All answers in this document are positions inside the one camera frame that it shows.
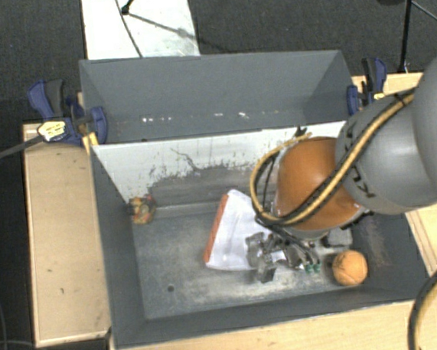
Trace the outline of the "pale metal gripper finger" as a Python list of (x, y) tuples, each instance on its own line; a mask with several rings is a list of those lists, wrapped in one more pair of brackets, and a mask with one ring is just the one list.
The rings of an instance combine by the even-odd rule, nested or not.
[(248, 262), (272, 260), (272, 251), (275, 246), (274, 236), (255, 233), (246, 238), (246, 258)]
[(260, 262), (257, 266), (256, 278), (262, 284), (272, 282), (277, 269), (285, 265), (286, 260), (282, 259)]

